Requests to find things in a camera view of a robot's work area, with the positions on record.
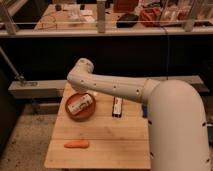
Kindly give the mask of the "blue object behind arm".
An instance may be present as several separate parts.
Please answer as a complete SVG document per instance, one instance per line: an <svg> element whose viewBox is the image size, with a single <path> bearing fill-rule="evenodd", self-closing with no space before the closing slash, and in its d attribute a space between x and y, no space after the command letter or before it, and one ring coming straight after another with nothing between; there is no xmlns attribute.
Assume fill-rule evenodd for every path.
<svg viewBox="0 0 213 171"><path fill-rule="evenodd" d="M148 116L147 106L142 104L142 110L143 110L143 118L147 118Z"/></svg>

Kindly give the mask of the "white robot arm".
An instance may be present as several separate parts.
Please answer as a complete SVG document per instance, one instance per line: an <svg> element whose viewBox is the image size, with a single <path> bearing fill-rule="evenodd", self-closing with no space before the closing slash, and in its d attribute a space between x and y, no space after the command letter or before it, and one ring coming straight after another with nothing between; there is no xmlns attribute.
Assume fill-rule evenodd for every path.
<svg viewBox="0 0 213 171"><path fill-rule="evenodd" d="M77 91L93 90L147 106L151 171L211 171L205 108L181 80L96 75L79 59L67 75Z"/></svg>

